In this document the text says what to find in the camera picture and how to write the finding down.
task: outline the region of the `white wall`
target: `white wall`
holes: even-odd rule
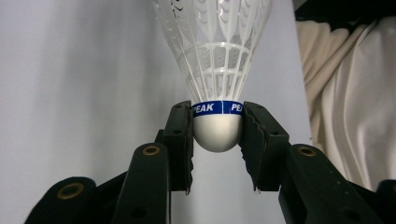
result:
[[[69,176],[99,185],[188,100],[148,0],[0,1],[0,223],[22,223]],[[291,2],[275,0],[241,101],[266,106],[309,143]],[[282,223],[276,193],[253,192],[238,147],[199,147],[174,223]]]

